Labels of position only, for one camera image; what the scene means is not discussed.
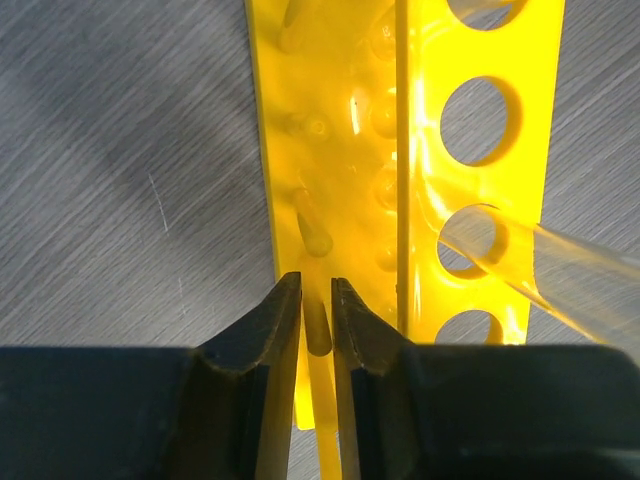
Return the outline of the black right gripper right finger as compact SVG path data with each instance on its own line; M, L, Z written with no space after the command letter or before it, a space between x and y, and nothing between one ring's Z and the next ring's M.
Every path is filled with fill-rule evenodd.
M635 479L639 370L598 345L419 345L331 283L346 479Z

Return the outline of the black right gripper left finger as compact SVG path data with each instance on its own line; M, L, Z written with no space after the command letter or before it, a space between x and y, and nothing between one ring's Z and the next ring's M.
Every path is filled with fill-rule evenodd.
M196 347L5 347L5 479L282 479L302 282Z

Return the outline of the clear glass test tube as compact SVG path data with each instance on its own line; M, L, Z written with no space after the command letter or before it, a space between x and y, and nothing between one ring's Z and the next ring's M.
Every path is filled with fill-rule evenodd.
M439 241L574 331L639 357L638 256L489 205L453 214Z

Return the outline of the yellow test tube rack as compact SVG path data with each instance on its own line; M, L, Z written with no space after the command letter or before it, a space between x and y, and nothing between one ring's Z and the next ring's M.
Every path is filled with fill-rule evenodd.
M512 1L482 30L477 1L250 1L246 5L275 271L302 275L294 420L320 475L343 477L330 281L348 279L409 339L456 315L522 344L530 303L438 256L449 218L490 205L541 216L561 1Z

